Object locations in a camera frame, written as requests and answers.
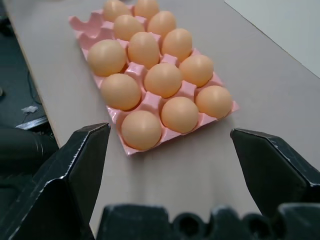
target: egg carton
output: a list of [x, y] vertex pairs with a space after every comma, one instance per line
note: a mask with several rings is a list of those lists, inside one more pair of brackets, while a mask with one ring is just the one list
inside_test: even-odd
[[[133, 8], [134, 7], [132, 5], [130, 5], [130, 6], [128, 6], [128, 8], [132, 11], [132, 15], [133, 15]], [[91, 13], [89, 21], [87, 21], [87, 22], [82, 22], [81, 20], [79, 20], [75, 16], [72, 16], [69, 18], [69, 23], [74, 30], [76, 39], [81, 47], [81, 50], [82, 50], [83, 55], [86, 60], [87, 60], [89, 49], [95, 43], [102, 41], [102, 40], [109, 40], [109, 39], [115, 40], [114, 31], [113, 31], [114, 24], [113, 24], [113, 22], [104, 21], [102, 13], [103, 13], [102, 9], [93, 11]], [[148, 24], [147, 19], [145, 19], [144, 17], [140, 17], [140, 16], [135, 16], [135, 18], [140, 23], [143, 24], [143, 26], [146, 30], [147, 24]], [[159, 47], [161, 49], [161, 45], [162, 45], [161, 36], [157, 35], [157, 34], [153, 34], [153, 33], [152, 33], [152, 35], [153, 35], [154, 39], [157, 41], [157, 43], [159, 44]], [[124, 49], [126, 49], [126, 51], [128, 50], [128, 43], [129, 43], [128, 41], [123, 41], [120, 39], [116, 39], [116, 40], [121, 44], [121, 46]], [[201, 53], [196, 48], [194, 48], [191, 53], [191, 55], [200, 55], [200, 54]], [[160, 55], [160, 62], [159, 63], [169, 63], [169, 64], [173, 64], [177, 67], [179, 67], [179, 64], [180, 64], [180, 62], [178, 61], [178, 59], [176, 57], [168, 55], [168, 54]], [[178, 136], [183, 136], [188, 133], [191, 133], [206, 124], [209, 124], [209, 123], [212, 123], [212, 122], [215, 122], [215, 121], [218, 121], [221, 119], [221, 118], [217, 119], [215, 117], [208, 116], [205, 113], [199, 113], [198, 114], [198, 123], [190, 132], [179, 133], [179, 132], [170, 130], [169, 128], [165, 127], [161, 121], [160, 116], [161, 116], [161, 110], [162, 110], [164, 104], [168, 100], [175, 98], [175, 97], [186, 97], [186, 98], [191, 99], [194, 102], [195, 97], [202, 89], [209, 87], [209, 86], [224, 87], [224, 84], [222, 83], [222, 81], [220, 80], [218, 75], [215, 72], [213, 72], [212, 78], [204, 86], [197, 88], [196, 85], [191, 84], [191, 83], [183, 80], [179, 91], [175, 95], [173, 95], [169, 98], [162, 98], [161, 96], [155, 95], [155, 94], [145, 90], [144, 78], [145, 78], [147, 72], [148, 72], [148, 70], [143, 65], [136, 64], [134, 62], [130, 62], [129, 60], [127, 60], [127, 63], [124, 66], [121, 73], [127, 74], [136, 80], [136, 82], [138, 83], [138, 85], [141, 89], [141, 100], [135, 108], [133, 108], [129, 111], [122, 111], [119, 109], [114, 109], [112, 107], [106, 106], [107, 111], [112, 119], [112, 122], [116, 126], [116, 131], [117, 131], [117, 134], [119, 135], [119, 138], [120, 138], [120, 141], [121, 141], [122, 146], [124, 148], [124, 151], [128, 156], [132, 155], [134, 153], [137, 153], [137, 152], [145, 152], [148, 150], [148, 149], [147, 150], [137, 150], [137, 149], [131, 148], [128, 145], [126, 145], [126, 143], [124, 142], [124, 140], [122, 138], [122, 134], [121, 134], [122, 122], [128, 114], [130, 114], [134, 111], [139, 111], [139, 110], [149, 111], [149, 112], [153, 113], [159, 119], [159, 121], [161, 123], [161, 127], [162, 127], [161, 138], [160, 138], [159, 142], [155, 146], [153, 146], [152, 148], [154, 148], [154, 147], [156, 147], [156, 146], [158, 146], [168, 140], [176, 138]], [[102, 83], [103, 79], [105, 79], [105, 77], [96, 76], [93, 73], [92, 73], [92, 76], [93, 76], [93, 79], [94, 79], [97, 87], [100, 88], [101, 83]], [[237, 111], [238, 109], [239, 109], [238, 104], [235, 101], [233, 101], [232, 109], [228, 115]]]

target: cable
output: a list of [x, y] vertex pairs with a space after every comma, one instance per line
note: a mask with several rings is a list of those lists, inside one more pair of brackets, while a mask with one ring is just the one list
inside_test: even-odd
[[32, 98], [32, 100], [36, 103], [36, 104], [39, 104], [42, 106], [42, 103], [38, 100], [36, 100], [34, 94], [33, 94], [33, 90], [32, 90], [32, 83], [31, 83], [31, 80], [30, 80], [30, 71], [28, 70], [27, 72], [27, 75], [26, 75], [26, 80], [28, 82], [28, 85], [29, 85], [29, 93], [30, 93], [30, 96]]
[[21, 122], [19, 125], [24, 124], [24, 123], [25, 123], [25, 120], [26, 120], [26, 118], [27, 118], [28, 116], [29, 116], [29, 113], [26, 113], [25, 116], [24, 116], [24, 118], [23, 118], [23, 120], [22, 120], [22, 122]]

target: brown egg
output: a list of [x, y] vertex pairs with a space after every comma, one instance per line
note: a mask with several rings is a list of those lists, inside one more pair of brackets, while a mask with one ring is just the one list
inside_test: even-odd
[[89, 49], [87, 61], [95, 75], [107, 77], [122, 70], [127, 54], [118, 41], [102, 40]]
[[146, 150], [158, 143], [162, 135], [159, 119], [149, 111], [134, 111], [122, 122], [121, 134], [131, 148]]
[[137, 82], [122, 73], [106, 77], [102, 81], [100, 91], [105, 104], [123, 111], [134, 108], [141, 98], [141, 90]]
[[159, 45], [151, 33], [138, 32], [129, 41], [128, 57], [131, 62], [150, 69], [159, 62]]
[[185, 60], [192, 51], [191, 33], [183, 28], [169, 32], [162, 43], [162, 54], [169, 54], [178, 58], [179, 62]]
[[189, 98], [178, 96], [167, 101], [161, 111], [162, 123], [178, 133], [190, 132], [198, 123], [198, 108]]
[[229, 91], [221, 86], [208, 86], [196, 96], [199, 112], [220, 119], [232, 109], [233, 101]]
[[184, 60], [179, 69], [181, 70], [183, 80], [202, 87], [213, 76], [214, 62], [204, 55], [189, 56]]
[[133, 35], [145, 32], [144, 26], [131, 15], [118, 16], [113, 25], [114, 36], [116, 39], [130, 41]]
[[134, 15], [150, 20], [159, 12], [156, 0], [138, 0], [134, 6]]
[[147, 32], [158, 34], [164, 39], [174, 29], [176, 29], [175, 16], [169, 11], [160, 11], [151, 18]]
[[129, 8], [119, 0], [108, 0], [103, 6], [103, 18], [106, 21], [114, 22], [121, 15], [132, 15]]
[[169, 98], [174, 95], [182, 84], [182, 74], [173, 64], [160, 63], [153, 66], [144, 78], [147, 91]]

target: gray table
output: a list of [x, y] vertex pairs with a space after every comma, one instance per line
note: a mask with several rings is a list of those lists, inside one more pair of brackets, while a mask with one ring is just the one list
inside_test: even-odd
[[[171, 219], [191, 211], [206, 221], [220, 204], [241, 215], [258, 211], [229, 137], [234, 127], [281, 136], [320, 169], [319, 79], [223, 0], [158, 1], [192, 33], [194, 46], [214, 60], [241, 109], [132, 159], [113, 128], [90, 222], [94, 231], [103, 206], [119, 202], [164, 205]], [[4, 2], [59, 145], [83, 126], [110, 122], [68, 24], [68, 16], [86, 20], [104, 1]]]

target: dark floor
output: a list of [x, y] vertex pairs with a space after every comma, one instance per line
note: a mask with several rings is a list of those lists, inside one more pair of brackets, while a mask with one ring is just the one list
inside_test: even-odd
[[[16, 127], [45, 116], [43, 107], [36, 103], [40, 99], [29, 78], [30, 86], [28, 67], [16, 37], [0, 33], [0, 87], [4, 91], [0, 96], [0, 127]], [[38, 111], [25, 115], [21, 109], [30, 105], [37, 106]]]

